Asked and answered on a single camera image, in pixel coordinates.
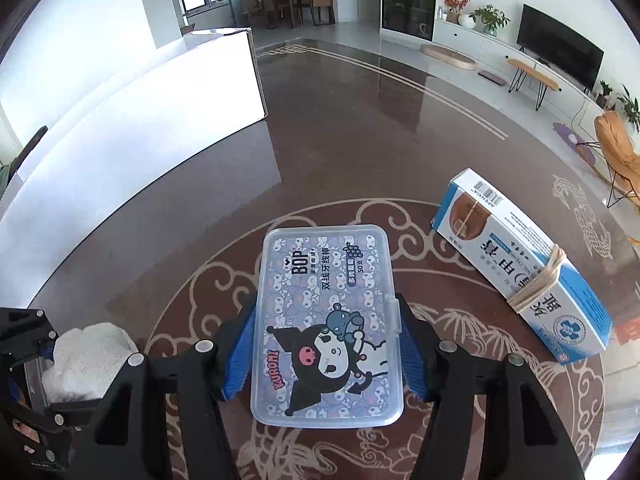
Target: white cardboard box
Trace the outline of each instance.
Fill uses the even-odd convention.
[[[539,274],[554,243],[507,197],[473,170],[454,178],[432,225],[505,297]],[[611,319],[572,263],[521,316],[559,363],[607,347]]]

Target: white towel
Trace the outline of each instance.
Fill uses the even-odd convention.
[[[42,375],[50,402],[101,399],[120,367],[138,349],[111,323],[74,328],[56,341],[54,365]]]

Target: rubber band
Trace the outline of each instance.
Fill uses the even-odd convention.
[[[527,283],[522,290],[519,290],[507,300],[509,306],[518,314],[521,314],[536,298],[550,291],[560,278],[560,269],[565,260],[566,254],[564,251],[558,244],[554,244],[545,268]]]

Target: metal screw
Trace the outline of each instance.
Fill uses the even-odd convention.
[[[456,345],[451,339],[443,339],[438,347],[447,354],[453,354],[453,352],[458,349],[458,345]]]
[[[514,366],[522,366],[524,364],[524,357],[515,352],[510,353],[507,356],[507,360]]]
[[[145,357],[141,353],[131,354],[129,359],[127,359],[127,363],[129,363],[129,366],[138,366],[141,365],[144,360]]]
[[[196,352],[206,354],[213,349],[213,341],[209,339],[201,339],[196,343]]]

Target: grape icon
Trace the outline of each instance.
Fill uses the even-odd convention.
[[[360,250],[360,248],[357,245],[347,245],[345,248],[342,249],[345,254],[347,255],[347,258],[361,258],[362,257],[362,251]]]

